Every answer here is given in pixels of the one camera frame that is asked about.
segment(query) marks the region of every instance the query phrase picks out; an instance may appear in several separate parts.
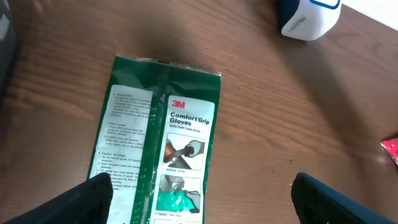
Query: product label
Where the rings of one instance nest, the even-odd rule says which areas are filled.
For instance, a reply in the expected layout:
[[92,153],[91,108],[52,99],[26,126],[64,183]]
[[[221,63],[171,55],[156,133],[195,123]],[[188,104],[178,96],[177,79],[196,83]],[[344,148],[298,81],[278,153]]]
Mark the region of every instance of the product label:
[[170,96],[150,224],[203,223],[203,178],[215,105]]
[[90,172],[111,176],[110,224],[130,223],[151,99],[151,91],[111,87]]

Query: white container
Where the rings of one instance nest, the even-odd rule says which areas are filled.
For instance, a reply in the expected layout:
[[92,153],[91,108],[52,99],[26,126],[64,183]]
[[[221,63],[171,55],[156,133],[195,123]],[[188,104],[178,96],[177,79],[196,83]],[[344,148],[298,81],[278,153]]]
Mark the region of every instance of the white container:
[[316,40],[337,22],[340,0],[279,0],[282,35],[300,40]]

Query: wooden table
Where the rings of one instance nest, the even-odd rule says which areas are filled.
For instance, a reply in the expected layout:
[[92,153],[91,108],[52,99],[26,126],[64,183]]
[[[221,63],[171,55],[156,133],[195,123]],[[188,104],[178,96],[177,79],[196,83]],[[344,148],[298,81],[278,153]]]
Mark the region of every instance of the wooden table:
[[208,223],[298,223],[307,172],[398,221],[398,32],[343,6],[280,36],[274,1],[11,1],[19,55],[0,110],[0,222],[86,179],[116,53],[223,73]]

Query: red wrapper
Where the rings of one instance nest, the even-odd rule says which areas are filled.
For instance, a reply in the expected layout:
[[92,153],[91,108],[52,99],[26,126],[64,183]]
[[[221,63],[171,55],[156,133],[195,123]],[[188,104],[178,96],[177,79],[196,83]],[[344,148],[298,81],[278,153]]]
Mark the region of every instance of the red wrapper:
[[381,146],[390,154],[391,158],[398,165],[398,138],[383,140]]

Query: green plastic package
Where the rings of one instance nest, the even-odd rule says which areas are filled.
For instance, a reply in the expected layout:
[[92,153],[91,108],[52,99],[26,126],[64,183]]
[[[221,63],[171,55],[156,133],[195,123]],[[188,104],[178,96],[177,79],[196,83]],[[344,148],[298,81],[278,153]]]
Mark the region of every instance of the green plastic package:
[[204,223],[221,75],[116,56],[88,178],[111,175],[108,223]]

